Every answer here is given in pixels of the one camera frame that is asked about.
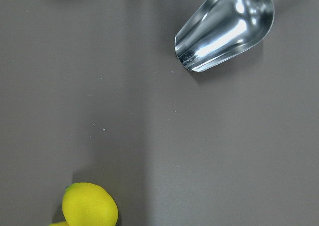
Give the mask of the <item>metal scoop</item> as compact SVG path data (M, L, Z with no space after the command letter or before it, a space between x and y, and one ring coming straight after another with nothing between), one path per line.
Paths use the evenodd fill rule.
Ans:
M273 0L206 0L175 35L184 68L203 72L259 44L275 18Z

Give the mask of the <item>yellow lemon far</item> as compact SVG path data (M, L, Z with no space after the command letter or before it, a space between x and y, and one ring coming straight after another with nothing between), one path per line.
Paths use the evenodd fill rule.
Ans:
M118 207L101 186L80 182L65 189L62 212L70 226L115 226Z

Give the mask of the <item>yellow lemon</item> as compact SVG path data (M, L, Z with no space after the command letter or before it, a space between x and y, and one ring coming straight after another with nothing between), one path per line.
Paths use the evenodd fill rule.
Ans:
M70 226L115 226L118 207L101 186L80 182L65 189L62 212Z
M61 221L57 223L51 223L48 226L69 226L69 224L66 221Z

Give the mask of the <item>yellow lemon near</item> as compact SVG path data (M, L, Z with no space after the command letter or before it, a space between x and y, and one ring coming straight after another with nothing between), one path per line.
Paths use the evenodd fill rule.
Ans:
M51 223L48 226L69 226L69 224L66 221L61 221L57 223Z

